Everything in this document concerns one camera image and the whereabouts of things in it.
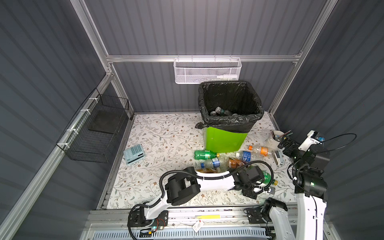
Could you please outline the brown tea bottle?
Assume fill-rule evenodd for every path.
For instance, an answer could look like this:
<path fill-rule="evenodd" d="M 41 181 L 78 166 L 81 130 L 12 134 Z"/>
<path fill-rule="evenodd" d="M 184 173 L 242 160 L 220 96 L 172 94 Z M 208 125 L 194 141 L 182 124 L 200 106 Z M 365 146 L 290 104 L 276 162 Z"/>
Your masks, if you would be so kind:
<path fill-rule="evenodd" d="M 242 166 L 247 164 L 247 162 L 239 160 L 239 159 L 234 159 L 234 158 L 229 158 L 229 168 L 230 169 L 237 169 Z"/>
<path fill-rule="evenodd" d="M 207 169 L 196 169 L 197 172 L 200 172 L 200 173 L 204 173 L 204 174 L 217 174 L 217 173 L 220 173 L 220 168 L 218 169 L 211 169 L 211 168 L 207 168 Z"/>

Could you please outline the green bottle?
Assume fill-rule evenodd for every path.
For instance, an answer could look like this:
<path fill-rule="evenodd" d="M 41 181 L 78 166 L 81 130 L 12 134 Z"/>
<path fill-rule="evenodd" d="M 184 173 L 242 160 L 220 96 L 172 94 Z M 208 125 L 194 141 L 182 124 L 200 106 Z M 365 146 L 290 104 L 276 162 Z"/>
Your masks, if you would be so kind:
<path fill-rule="evenodd" d="M 219 153 L 214 153 L 209 150 L 196 150 L 194 152 L 194 159 L 195 160 L 209 160 L 219 157 Z"/>
<path fill-rule="evenodd" d="M 275 179 L 272 179 L 272 176 L 268 172 L 266 172 L 266 171 L 262 171 L 262 172 L 264 174 L 263 184 L 268 185 L 269 183 L 271 183 L 271 185 L 273 185 L 273 186 L 278 185 L 278 181 Z"/>

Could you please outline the clear bottle green-white label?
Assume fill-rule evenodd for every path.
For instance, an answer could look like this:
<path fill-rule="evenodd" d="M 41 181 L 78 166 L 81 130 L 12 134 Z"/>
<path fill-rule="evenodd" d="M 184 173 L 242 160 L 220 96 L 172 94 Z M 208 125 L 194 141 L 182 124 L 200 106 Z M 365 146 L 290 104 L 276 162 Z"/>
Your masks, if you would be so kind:
<path fill-rule="evenodd" d="M 215 112 L 220 116 L 232 116 L 233 113 L 229 110 L 224 110 L 221 107 L 216 107 Z"/>

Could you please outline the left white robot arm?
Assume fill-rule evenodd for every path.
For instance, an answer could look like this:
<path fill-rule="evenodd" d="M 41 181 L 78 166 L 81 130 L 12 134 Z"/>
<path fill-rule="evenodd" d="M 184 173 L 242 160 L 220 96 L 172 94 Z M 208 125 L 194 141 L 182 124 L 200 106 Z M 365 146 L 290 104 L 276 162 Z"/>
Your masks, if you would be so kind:
<path fill-rule="evenodd" d="M 241 191 L 256 198 L 267 188 L 267 178 L 259 167 L 240 168 L 223 173 L 201 173 L 188 167 L 169 171 L 159 180 L 160 196 L 139 208 L 139 222 L 151 221 L 171 206 L 186 204 L 204 191 Z"/>

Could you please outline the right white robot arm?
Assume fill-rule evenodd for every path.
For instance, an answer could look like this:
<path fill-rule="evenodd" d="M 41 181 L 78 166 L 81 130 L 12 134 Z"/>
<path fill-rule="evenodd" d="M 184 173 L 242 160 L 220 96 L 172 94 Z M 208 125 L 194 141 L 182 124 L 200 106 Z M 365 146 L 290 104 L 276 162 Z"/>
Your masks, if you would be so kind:
<path fill-rule="evenodd" d="M 297 199 L 298 222 L 297 230 L 293 231 L 287 205 L 267 199 L 262 215 L 266 221 L 273 223 L 276 240 L 323 239 L 328 185 L 322 174 L 331 158 L 321 141 L 315 138 L 309 138 L 309 141 L 307 145 L 300 145 L 286 137 L 279 143 L 283 154 L 293 160 L 291 176 Z"/>

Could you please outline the blue label bottle near bin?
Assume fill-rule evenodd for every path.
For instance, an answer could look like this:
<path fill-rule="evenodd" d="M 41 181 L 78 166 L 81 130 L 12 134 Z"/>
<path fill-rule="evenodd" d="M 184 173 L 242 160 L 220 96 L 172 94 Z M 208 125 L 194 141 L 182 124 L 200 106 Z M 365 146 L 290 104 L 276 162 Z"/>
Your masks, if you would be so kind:
<path fill-rule="evenodd" d="M 262 159 L 256 153 L 249 152 L 249 151 L 236 152 L 236 158 L 246 163 L 253 162 L 253 161 L 260 161 Z"/>

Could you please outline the green bin with black liner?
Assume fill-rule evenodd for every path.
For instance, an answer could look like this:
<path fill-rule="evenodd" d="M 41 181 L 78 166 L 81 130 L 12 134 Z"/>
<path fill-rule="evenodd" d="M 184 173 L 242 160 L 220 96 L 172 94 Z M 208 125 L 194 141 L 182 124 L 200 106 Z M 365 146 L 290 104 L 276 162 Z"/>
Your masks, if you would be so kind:
<path fill-rule="evenodd" d="M 202 121 L 195 128 L 203 130 L 206 150 L 215 153 L 238 151 L 265 112 L 252 84 L 248 81 L 203 82 L 198 93 Z M 233 115 L 220 116 L 215 112 L 216 107 L 229 110 Z"/>

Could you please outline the white pen cup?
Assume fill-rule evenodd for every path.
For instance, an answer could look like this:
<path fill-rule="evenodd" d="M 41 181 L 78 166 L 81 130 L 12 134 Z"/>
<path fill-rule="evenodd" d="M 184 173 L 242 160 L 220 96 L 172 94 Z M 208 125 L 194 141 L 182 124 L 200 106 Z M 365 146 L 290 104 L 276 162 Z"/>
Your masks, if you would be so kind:
<path fill-rule="evenodd" d="M 288 136 L 292 133 L 292 130 L 287 131 L 286 133 L 283 133 L 281 131 L 275 130 L 271 131 L 272 138 L 268 140 L 269 144 L 273 148 L 277 148 L 279 143 L 283 140 L 284 137 Z"/>

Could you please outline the white stapler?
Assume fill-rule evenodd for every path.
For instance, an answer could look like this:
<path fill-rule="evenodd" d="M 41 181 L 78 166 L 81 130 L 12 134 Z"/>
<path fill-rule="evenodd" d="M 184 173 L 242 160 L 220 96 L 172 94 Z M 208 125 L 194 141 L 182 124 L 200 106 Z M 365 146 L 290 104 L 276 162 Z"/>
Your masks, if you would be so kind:
<path fill-rule="evenodd" d="M 285 164 L 284 155 L 281 150 L 274 151 L 273 157 L 277 166 L 283 166 Z"/>

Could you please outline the orange label clear bottle right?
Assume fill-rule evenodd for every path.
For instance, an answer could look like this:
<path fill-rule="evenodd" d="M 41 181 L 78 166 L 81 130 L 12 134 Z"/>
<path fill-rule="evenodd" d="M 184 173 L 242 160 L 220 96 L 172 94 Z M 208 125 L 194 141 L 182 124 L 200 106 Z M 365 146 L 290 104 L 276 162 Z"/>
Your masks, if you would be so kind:
<path fill-rule="evenodd" d="M 253 153 L 259 154 L 263 157 L 270 157 L 273 155 L 273 151 L 270 148 L 267 148 L 261 145 L 249 146 L 248 150 L 250 150 Z"/>

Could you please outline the clear bottle blue label centre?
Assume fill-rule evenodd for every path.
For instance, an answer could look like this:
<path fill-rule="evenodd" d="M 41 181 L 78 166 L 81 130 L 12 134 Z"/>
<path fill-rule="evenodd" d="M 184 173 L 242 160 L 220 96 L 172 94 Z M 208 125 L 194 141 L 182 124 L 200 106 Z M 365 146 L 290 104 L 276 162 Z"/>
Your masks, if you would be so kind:
<path fill-rule="evenodd" d="M 205 160 L 204 162 L 200 163 L 200 167 L 202 169 L 220 168 L 221 170 L 224 170 L 229 167 L 229 161 L 230 161 L 229 157 L 219 156 L 213 159 Z"/>

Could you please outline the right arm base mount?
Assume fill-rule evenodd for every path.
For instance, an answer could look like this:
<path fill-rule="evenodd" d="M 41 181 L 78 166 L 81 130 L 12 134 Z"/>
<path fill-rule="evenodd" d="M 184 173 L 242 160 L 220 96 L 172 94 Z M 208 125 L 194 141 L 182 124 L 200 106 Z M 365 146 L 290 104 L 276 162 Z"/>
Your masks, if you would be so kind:
<path fill-rule="evenodd" d="M 272 223 L 272 219 L 263 210 L 263 207 L 245 208 L 244 213 L 247 215 L 250 224 Z"/>

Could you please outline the white tag on rail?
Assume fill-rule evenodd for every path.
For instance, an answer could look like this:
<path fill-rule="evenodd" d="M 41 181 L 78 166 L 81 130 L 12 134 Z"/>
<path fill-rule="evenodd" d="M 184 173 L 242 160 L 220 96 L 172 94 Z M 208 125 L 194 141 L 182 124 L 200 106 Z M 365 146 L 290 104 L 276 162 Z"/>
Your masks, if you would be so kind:
<path fill-rule="evenodd" d="M 204 222 L 199 219 L 193 226 L 192 229 L 195 233 L 197 233 L 204 226 Z"/>

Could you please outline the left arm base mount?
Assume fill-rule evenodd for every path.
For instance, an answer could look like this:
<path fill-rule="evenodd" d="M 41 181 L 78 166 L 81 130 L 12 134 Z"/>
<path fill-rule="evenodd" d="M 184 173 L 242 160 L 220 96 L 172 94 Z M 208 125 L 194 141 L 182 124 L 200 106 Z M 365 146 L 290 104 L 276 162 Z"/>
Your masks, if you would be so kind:
<path fill-rule="evenodd" d="M 166 227 L 168 225 L 168 211 L 162 211 L 155 219 L 147 219 L 144 209 L 134 210 L 128 218 L 129 227 Z"/>

